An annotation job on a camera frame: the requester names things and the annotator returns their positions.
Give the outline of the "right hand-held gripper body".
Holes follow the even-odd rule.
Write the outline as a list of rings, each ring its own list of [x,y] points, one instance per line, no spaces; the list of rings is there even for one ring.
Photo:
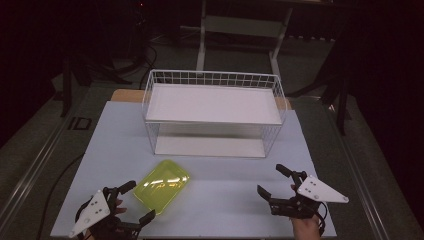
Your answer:
[[[304,171],[293,171],[290,178],[294,182],[295,196],[290,199],[278,199],[271,196],[268,204],[272,215],[307,219],[319,215],[318,209],[323,203],[349,202],[347,196]]]

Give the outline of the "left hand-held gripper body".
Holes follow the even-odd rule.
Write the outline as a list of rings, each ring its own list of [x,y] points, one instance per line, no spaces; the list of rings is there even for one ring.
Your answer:
[[[128,191],[124,187],[98,190],[77,211],[69,237],[85,240],[83,232],[88,230],[94,240],[137,240],[141,225],[122,222],[116,216],[117,196]]]

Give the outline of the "yellow-green plastic tray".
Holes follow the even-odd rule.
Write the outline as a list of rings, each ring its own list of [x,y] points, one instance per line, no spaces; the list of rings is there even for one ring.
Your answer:
[[[157,215],[182,191],[190,174],[176,162],[165,159],[158,163],[134,188],[133,195]]]

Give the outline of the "white wire shelf rack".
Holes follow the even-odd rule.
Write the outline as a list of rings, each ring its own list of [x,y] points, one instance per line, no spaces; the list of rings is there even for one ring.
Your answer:
[[[142,98],[157,155],[264,158],[288,110],[273,74],[155,69]]]

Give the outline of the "person's left hand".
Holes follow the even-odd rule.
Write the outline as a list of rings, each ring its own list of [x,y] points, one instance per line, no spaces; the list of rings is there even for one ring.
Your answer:
[[[127,211],[127,208],[120,206],[122,203],[123,203],[123,200],[121,200],[121,199],[117,199],[115,201],[115,210],[114,210],[114,214],[115,215],[117,215],[117,214],[123,214],[123,213],[125,213]]]

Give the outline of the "person's right hand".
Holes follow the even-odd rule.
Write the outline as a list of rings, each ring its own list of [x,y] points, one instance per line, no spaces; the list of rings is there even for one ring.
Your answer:
[[[307,219],[290,219],[295,240],[321,240],[319,217],[314,215]]]

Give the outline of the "pale blue table sheet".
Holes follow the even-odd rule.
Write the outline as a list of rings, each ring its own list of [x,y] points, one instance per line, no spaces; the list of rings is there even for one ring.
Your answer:
[[[106,103],[51,231],[66,237],[75,214],[97,190],[140,181],[160,161],[153,154],[137,103]],[[258,193],[264,187],[277,198],[293,196],[290,179],[276,170],[314,173],[295,111],[289,111],[271,152],[264,158],[176,156],[190,176],[167,208],[143,228],[143,238],[231,239],[288,238],[290,221],[270,213]]]

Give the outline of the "black metal stand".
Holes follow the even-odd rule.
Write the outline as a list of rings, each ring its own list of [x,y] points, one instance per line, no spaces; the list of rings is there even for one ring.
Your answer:
[[[287,97],[297,98],[314,89],[325,86],[320,101],[323,105],[330,106],[335,100],[338,100],[336,126],[341,135],[346,134],[345,114],[347,113],[346,106],[349,87],[349,77],[345,73],[347,64],[342,61],[341,56],[344,49],[345,45],[340,40],[336,40],[314,81],[299,90],[287,94]]]
[[[62,70],[62,90],[56,94],[56,97],[62,101],[61,117],[65,117],[72,106],[72,77],[75,77],[77,83],[82,86],[89,86],[92,82],[89,71],[92,70],[104,76],[106,79],[118,84],[129,84],[129,81],[120,77],[120,74],[134,70],[136,64],[119,69],[109,69],[92,58],[84,54],[69,54],[64,57]]]

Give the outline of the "metal floor rail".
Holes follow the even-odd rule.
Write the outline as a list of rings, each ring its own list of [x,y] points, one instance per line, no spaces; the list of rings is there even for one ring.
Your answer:
[[[35,116],[0,149],[0,232],[16,216],[72,119]]]
[[[357,164],[356,158],[346,140],[346,138],[340,133],[335,117],[336,112],[332,106],[323,106],[324,112],[330,121],[333,131],[335,132],[338,141],[341,144],[341,148],[345,156],[347,157],[348,170],[350,172],[353,185],[355,186],[356,193],[361,202],[362,209],[366,215],[367,221],[370,225],[375,240],[391,240],[388,232],[383,224],[379,211],[376,208],[375,201],[371,196],[368,189],[368,184],[365,178],[361,174],[359,165]]]

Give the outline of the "white metal table frame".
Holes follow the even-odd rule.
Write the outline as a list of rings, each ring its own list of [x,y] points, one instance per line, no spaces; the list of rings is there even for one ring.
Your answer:
[[[219,16],[207,13],[207,2],[201,0],[199,48],[196,61],[196,70],[204,70],[206,58],[206,34],[222,33],[242,36],[272,38],[276,41],[275,47],[268,52],[270,67],[274,75],[280,76],[278,55],[293,12],[302,8],[334,7],[334,0],[268,0],[282,7],[281,15],[276,20],[265,20],[259,17]]]

